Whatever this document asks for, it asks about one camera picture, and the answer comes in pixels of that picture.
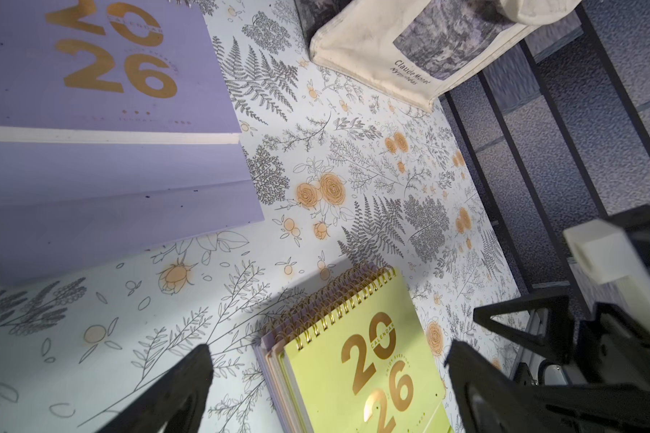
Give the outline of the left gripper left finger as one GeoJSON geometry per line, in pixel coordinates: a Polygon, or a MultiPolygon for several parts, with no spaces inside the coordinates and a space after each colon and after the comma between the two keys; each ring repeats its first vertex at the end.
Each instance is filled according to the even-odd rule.
{"type": "Polygon", "coordinates": [[[214,376],[209,346],[196,346],[102,427],[102,432],[197,432],[214,376]]]}

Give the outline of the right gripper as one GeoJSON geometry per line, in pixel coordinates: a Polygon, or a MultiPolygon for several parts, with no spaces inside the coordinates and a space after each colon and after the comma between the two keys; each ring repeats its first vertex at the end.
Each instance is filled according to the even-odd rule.
{"type": "MultiPolygon", "coordinates": [[[[625,230],[650,272],[650,205],[603,220],[625,230]]],[[[596,289],[589,320],[574,319],[566,288],[550,288],[475,308],[474,322],[522,346],[539,361],[538,384],[650,387],[650,333],[631,317],[615,284],[596,283],[573,253],[572,258],[576,275],[596,289]],[[530,314],[525,330],[497,321],[499,316],[523,312],[530,314]]]]}

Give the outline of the green 2026 desk calendar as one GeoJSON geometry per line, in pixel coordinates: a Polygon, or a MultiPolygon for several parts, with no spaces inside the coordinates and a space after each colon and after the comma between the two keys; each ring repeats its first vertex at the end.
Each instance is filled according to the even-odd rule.
{"type": "Polygon", "coordinates": [[[294,432],[450,432],[446,388],[404,277],[351,279],[274,350],[294,432]]]}

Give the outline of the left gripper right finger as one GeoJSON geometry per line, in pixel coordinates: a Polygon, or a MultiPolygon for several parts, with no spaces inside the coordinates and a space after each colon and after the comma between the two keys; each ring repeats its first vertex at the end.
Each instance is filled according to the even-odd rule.
{"type": "Polygon", "coordinates": [[[631,384],[520,385],[460,340],[445,365],[468,432],[650,432],[650,392],[631,384]]]}

